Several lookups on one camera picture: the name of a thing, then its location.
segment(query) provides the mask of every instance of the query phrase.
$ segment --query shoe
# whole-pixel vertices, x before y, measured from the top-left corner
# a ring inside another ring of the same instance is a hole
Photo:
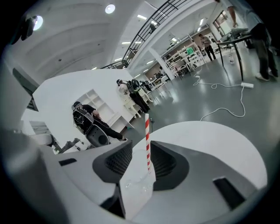
[[[269,81],[270,79],[265,79],[260,73],[257,73],[256,75],[255,75],[255,77],[257,78],[257,79],[261,79],[261,80],[264,80],[264,81]]]
[[[276,75],[274,75],[270,69],[268,70],[268,74],[274,78],[278,78],[278,73],[276,72]]]

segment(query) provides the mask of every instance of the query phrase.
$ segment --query white sneaker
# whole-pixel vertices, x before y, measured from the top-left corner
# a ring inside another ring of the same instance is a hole
[[[261,80],[264,80],[264,81],[269,81],[270,79],[265,79],[260,73],[257,73],[256,75],[255,75],[255,77],[257,78],[257,79],[261,79]]]
[[[275,76],[275,75],[272,74],[271,69],[268,69],[268,74],[269,74],[270,76],[274,77],[274,78],[278,78],[278,76]]]

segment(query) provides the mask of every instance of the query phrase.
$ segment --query white wall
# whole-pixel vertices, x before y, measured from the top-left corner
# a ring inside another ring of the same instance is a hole
[[[26,135],[35,135],[30,121],[44,122],[41,114],[38,111],[26,109],[21,117],[21,131]]]
[[[21,117],[31,96],[12,74],[12,66],[5,60],[0,64],[0,126],[7,130],[20,128]]]
[[[221,38],[221,35],[220,35],[219,31],[217,30],[217,28],[214,26],[213,22],[215,21],[215,19],[218,17],[218,15],[222,11],[226,12],[227,17],[228,17],[228,19],[226,20],[226,23],[230,27],[230,29],[232,29],[233,21],[232,21],[231,15],[229,14],[227,8],[222,3],[217,4],[215,10],[211,14],[211,16],[209,17],[208,22],[207,22],[211,32],[214,34],[214,36],[218,40]],[[240,19],[240,16],[238,14],[236,14],[236,22],[238,24],[238,28],[247,28],[247,25]]]
[[[136,77],[136,80],[138,80],[138,81],[147,81],[148,78],[147,78],[147,76],[145,74],[142,74],[142,75]]]
[[[131,80],[126,70],[96,69],[60,75],[48,79],[33,94],[37,108],[52,135],[60,146],[74,138],[84,139],[73,126],[72,104],[91,89],[114,111],[119,112],[127,121],[132,115],[123,106],[117,93],[116,80]]]

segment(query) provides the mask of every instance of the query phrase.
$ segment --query gray floor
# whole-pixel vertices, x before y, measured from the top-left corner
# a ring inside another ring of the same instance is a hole
[[[269,183],[272,182],[280,162],[280,80],[273,78],[269,82],[259,81],[254,77],[258,72],[259,62],[253,50],[240,48],[243,61],[244,82],[254,84],[253,89],[244,89],[243,103],[246,115],[237,118],[225,110],[204,118],[204,121],[220,123],[235,129],[247,137],[258,149],[268,172]],[[234,85],[241,83],[239,64],[236,54],[234,64],[229,63],[228,56],[224,57],[224,68],[221,59],[197,68],[195,72],[202,78],[201,82]],[[150,104],[150,117],[155,121],[153,131],[177,122],[200,120],[204,115],[219,107],[225,107],[236,115],[243,114],[240,103],[241,87],[225,88],[218,86],[193,86],[196,78],[185,75],[168,82],[153,91],[153,103]],[[132,121],[135,129],[127,130],[124,135],[136,145],[145,136],[144,117]]]

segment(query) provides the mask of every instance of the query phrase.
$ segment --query red and white striped pole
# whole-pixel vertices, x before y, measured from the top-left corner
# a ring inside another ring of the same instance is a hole
[[[147,151],[147,165],[150,170],[151,165],[151,149],[150,149],[150,120],[149,114],[145,114],[145,133],[146,133],[146,151]]]

